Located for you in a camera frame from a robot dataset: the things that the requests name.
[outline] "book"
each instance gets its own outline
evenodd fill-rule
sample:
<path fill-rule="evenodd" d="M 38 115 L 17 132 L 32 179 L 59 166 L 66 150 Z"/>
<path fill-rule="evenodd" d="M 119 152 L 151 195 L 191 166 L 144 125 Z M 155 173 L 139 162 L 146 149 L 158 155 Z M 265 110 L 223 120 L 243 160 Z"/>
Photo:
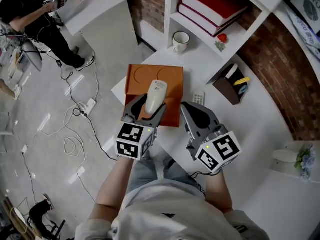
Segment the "book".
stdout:
<path fill-rule="evenodd" d="M 192 21 L 194 24 L 199 26 L 201 29 L 206 31 L 210 36 L 216 37 L 221 31 L 226 29 L 232 23 L 234 23 L 237 19 L 239 19 L 240 15 L 234 17 L 233 19 L 229 20 L 222 26 L 215 25 L 209 19 L 201 16 L 196 11 L 192 10 L 191 8 L 185 6 L 184 4 L 180 4 L 178 7 L 178 12 Z"/>
<path fill-rule="evenodd" d="M 247 9 L 248 0 L 181 0 L 182 4 L 198 12 L 221 27 Z"/>

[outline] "hand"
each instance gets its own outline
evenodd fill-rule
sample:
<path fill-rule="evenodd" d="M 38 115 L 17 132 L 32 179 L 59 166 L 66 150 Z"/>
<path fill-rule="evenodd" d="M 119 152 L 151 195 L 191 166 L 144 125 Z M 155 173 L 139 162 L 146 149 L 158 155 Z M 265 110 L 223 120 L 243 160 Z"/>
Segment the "hand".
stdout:
<path fill-rule="evenodd" d="M 53 12 L 58 9 L 58 0 L 54 2 L 47 2 L 43 8 L 45 9 L 46 12 Z"/>

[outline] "blue flower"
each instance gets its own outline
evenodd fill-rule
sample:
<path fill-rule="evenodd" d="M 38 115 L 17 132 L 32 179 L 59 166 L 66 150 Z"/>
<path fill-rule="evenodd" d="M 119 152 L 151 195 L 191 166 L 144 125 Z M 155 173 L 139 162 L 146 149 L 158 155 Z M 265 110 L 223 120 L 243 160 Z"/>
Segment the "blue flower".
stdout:
<path fill-rule="evenodd" d="M 309 178 L 310 178 L 310 175 L 311 175 L 311 171 L 310 171 L 309 169 L 304 169 L 304 170 L 302 170 L 302 172 L 301 172 L 300 179 L 301 179 L 303 182 L 308 182 L 308 181 L 309 181 Z"/>
<path fill-rule="evenodd" d="M 301 162 L 302 169 L 311 169 L 315 163 L 315 160 L 316 156 L 313 153 L 310 155 L 305 155 Z"/>

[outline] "power strip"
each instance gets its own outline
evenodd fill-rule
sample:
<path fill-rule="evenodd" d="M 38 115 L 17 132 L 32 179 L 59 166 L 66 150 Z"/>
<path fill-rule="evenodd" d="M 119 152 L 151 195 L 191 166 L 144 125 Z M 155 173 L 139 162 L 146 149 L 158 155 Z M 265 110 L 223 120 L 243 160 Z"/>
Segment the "power strip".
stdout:
<path fill-rule="evenodd" d="M 88 117 L 96 105 L 97 102 L 93 98 L 89 99 L 88 103 L 84 106 L 84 114 L 82 114 L 82 116 L 86 115 L 86 117 Z"/>

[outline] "sneaker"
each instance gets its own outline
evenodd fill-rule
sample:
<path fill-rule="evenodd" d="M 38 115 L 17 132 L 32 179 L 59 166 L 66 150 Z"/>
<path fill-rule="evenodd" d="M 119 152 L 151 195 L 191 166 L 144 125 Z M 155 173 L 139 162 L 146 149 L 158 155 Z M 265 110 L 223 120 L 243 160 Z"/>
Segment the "sneaker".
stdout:
<path fill-rule="evenodd" d="M 47 194 L 43 195 L 43 199 L 46 200 L 48 202 L 48 204 L 50 205 L 50 210 L 53 210 L 55 208 Z"/>
<path fill-rule="evenodd" d="M 17 85 L 14 87 L 13 91 L 14 91 L 14 95 L 15 95 L 14 100 L 16 101 L 16 100 L 19 98 L 20 94 L 21 94 L 21 87 L 20 87 L 20 85 L 17 84 Z"/>
<path fill-rule="evenodd" d="M 83 70 L 84 68 L 91 66 L 92 63 L 94 63 L 94 61 L 95 61 L 95 57 L 90 56 L 89 58 L 85 59 L 85 62 L 81 67 L 75 67 L 74 69 L 79 72 L 79 71 Z"/>

